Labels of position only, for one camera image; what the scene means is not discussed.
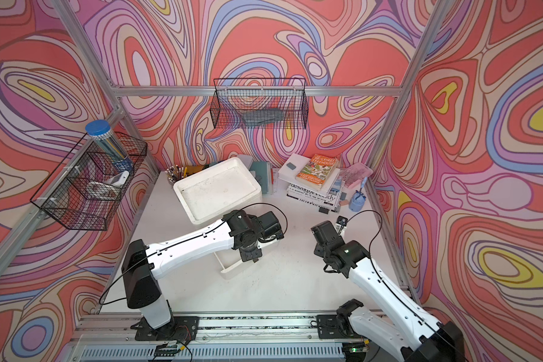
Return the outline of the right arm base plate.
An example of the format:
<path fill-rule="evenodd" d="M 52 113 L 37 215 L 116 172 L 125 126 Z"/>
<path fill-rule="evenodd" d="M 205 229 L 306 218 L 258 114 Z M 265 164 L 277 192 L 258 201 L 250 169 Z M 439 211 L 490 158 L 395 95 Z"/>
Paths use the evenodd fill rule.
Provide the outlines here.
<path fill-rule="evenodd" d="M 354 332 L 346 315 L 316 315 L 311 325 L 318 330 L 319 339 L 363 339 Z"/>

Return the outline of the white bottom drawer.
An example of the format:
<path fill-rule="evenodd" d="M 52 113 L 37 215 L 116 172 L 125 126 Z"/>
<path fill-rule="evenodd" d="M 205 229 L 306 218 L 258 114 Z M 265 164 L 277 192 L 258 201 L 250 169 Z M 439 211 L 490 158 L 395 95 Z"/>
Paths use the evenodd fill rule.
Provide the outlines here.
<path fill-rule="evenodd" d="M 272 241 L 265 244 L 258 244 L 258 247 L 262 251 L 262 256 L 266 256 L 274 252 L 280 244 L 280 241 Z M 259 258 L 257 262 L 249 261 L 243 262 L 238 250 L 221 250 L 214 253 L 217 262 L 220 265 L 220 276 L 225 280 L 231 280 L 232 278 L 240 275 L 242 272 L 249 270 L 259 264 L 262 258 Z"/>

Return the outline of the white drawer cabinet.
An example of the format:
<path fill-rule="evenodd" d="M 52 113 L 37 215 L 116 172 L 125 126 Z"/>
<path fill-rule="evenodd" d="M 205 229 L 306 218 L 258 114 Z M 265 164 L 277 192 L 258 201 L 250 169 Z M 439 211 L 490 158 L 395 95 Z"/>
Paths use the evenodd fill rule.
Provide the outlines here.
<path fill-rule="evenodd" d="M 262 200 L 262 188 L 239 158 L 230 158 L 173 185 L 191 223 L 203 227 Z"/>

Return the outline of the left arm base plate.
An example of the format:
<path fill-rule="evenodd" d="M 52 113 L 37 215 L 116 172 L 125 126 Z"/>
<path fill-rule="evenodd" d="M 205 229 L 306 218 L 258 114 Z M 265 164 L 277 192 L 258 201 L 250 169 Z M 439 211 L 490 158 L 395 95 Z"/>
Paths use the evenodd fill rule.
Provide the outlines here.
<path fill-rule="evenodd" d="M 137 341 L 179 341 L 190 342 L 195 340 L 198 333 L 200 318 L 196 316 L 176 316 L 162 327 L 153 329 L 145 318 L 131 325 L 136 331 Z"/>

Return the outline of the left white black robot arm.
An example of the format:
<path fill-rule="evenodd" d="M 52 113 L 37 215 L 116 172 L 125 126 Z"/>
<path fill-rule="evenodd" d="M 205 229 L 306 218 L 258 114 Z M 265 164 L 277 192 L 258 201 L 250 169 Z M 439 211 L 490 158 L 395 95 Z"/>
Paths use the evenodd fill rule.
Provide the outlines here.
<path fill-rule="evenodd" d="M 121 277 L 129 309 L 137 309 L 143 321 L 158 330 L 174 322 L 158 280 L 175 268 L 223 250 L 238 251 L 242 262 L 262 257 L 261 246 L 284 238 L 285 228 L 269 211 L 260 216 L 234 210 L 203 229 L 170 241 L 129 244 Z"/>

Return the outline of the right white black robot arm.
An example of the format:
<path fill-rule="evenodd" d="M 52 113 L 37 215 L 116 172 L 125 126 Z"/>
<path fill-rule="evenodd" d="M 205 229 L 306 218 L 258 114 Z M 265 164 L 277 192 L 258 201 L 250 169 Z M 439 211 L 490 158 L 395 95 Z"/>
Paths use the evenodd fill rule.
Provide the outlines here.
<path fill-rule="evenodd" d="M 365 292 L 384 312 L 380 318 L 356 299 L 318 315 L 315 326 L 321 339 L 363 337 L 397 361 L 464 361 L 464 338 L 452 322 L 446 324 L 415 303 L 384 273 L 368 249 L 357 241 L 344 241 L 345 219 L 337 225 L 322 222 L 311 229 L 314 254 L 328 274 L 343 275 Z"/>

